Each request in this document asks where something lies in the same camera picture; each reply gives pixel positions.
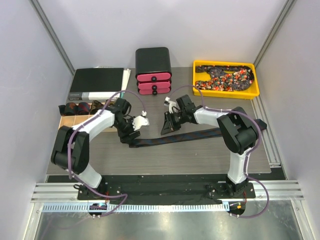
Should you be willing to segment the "blue brown striped tie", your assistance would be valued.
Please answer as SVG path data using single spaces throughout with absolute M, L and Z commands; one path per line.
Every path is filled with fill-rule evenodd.
M 188 142 L 188 141 L 195 141 L 195 140 L 201 140 L 201 139 L 211 139 L 211 138 L 218 138 L 223 137 L 224 135 L 227 135 L 227 132 L 234 133 L 237 135 L 240 133 L 241 128 L 244 130 L 247 129 L 246 125 L 244 123 L 228 123 L 226 120 L 222 123 L 222 130 L 219 127 L 216 128 L 210 128 L 205 130 L 199 130 L 199 131 L 192 131 L 187 133 L 181 133 L 181 134 L 175 134 L 160 138 L 140 138 L 136 139 L 135 147 L 131 148 L 142 148 L 142 147 L 152 147 L 152 146 L 159 146 L 159 145 L 165 145 L 165 144 L 172 144 L 172 143 L 179 143 L 179 142 Z

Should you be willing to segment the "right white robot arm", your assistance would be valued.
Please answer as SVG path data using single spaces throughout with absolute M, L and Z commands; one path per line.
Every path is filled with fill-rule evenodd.
M 258 124 L 241 107 L 213 109 L 204 105 L 196 106 L 187 94 L 176 101 L 166 97 L 164 105 L 168 111 L 164 113 L 161 135 L 179 130 L 184 123 L 210 125 L 220 129 L 223 141 L 230 150 L 226 193 L 233 198 L 243 196 L 249 182 L 249 158 L 256 143 L 261 140 Z

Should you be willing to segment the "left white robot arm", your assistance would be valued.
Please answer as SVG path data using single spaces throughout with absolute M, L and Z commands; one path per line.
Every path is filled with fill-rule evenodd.
M 123 144 L 140 136 L 134 129 L 134 117 L 127 117 L 131 104 L 122 98 L 105 110 L 99 109 L 89 119 L 75 126 L 63 125 L 57 132 L 51 162 L 89 186 L 89 194 L 100 200 L 107 192 L 105 179 L 90 165 L 90 141 L 104 129 L 115 127 Z

